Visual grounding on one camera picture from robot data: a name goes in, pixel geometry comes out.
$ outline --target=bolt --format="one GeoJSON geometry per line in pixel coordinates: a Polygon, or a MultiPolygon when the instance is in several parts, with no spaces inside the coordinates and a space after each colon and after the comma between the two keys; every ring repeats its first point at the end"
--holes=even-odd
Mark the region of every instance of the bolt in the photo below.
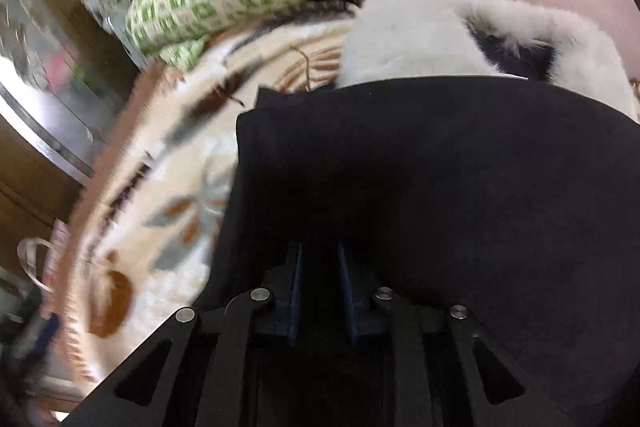
{"type": "Polygon", "coordinates": [[[251,298],[254,301],[266,301],[270,295],[271,292],[267,288],[256,288],[251,292],[251,298]]]}
{"type": "Polygon", "coordinates": [[[190,322],[196,316],[196,312],[191,308],[181,308],[175,312],[175,320],[178,322],[190,322]]]}
{"type": "Polygon", "coordinates": [[[449,313],[454,319],[466,319],[469,316],[469,312],[462,304],[452,306],[449,313]]]}
{"type": "Polygon", "coordinates": [[[386,286],[380,286],[380,288],[376,290],[376,299],[380,299],[381,301],[390,301],[393,296],[394,291],[386,286]]]}

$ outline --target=white fur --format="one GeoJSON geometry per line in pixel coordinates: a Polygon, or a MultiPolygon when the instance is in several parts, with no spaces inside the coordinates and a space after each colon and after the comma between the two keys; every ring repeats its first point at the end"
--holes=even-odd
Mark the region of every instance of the white fur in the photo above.
{"type": "Polygon", "coordinates": [[[476,45],[468,24],[513,48],[551,44],[551,82],[637,120],[635,96],[611,38],[577,14],[522,1],[367,0],[345,42],[336,84],[409,76],[502,76],[476,45]]]}

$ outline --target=white handle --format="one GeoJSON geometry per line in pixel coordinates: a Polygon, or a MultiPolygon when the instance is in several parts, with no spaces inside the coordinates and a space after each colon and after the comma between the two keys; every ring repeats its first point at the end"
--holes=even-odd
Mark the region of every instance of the white handle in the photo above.
{"type": "Polygon", "coordinates": [[[49,250],[54,250],[55,248],[49,241],[46,241],[45,239],[41,239],[39,237],[35,237],[33,239],[23,239],[18,244],[18,259],[20,260],[22,269],[29,276],[29,279],[31,279],[33,283],[38,286],[38,288],[41,288],[48,293],[52,293],[51,288],[49,288],[45,283],[38,280],[36,269],[38,245],[43,245],[43,247],[47,247],[49,248],[49,250]]]}

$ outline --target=triangular cutout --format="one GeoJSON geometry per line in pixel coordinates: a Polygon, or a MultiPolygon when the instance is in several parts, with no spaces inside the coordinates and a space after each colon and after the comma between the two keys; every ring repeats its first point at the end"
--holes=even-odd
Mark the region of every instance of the triangular cutout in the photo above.
{"type": "Polygon", "coordinates": [[[524,394],[524,388],[482,340],[474,338],[471,350],[476,358],[484,394],[490,404],[499,405],[524,394]]]}
{"type": "Polygon", "coordinates": [[[149,405],[158,386],[164,363],[171,351],[171,345],[170,340],[159,343],[146,359],[116,386],[115,395],[141,406],[149,405]]]}

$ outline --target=black garment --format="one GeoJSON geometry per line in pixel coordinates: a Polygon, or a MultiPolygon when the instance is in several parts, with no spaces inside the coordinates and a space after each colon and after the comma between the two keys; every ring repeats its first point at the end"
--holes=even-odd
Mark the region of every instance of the black garment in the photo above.
{"type": "Polygon", "coordinates": [[[339,239],[417,304],[472,309],[577,425],[611,416],[640,360],[637,124],[512,78],[259,102],[238,119],[236,183],[196,306],[258,285],[289,238],[339,239]]]}

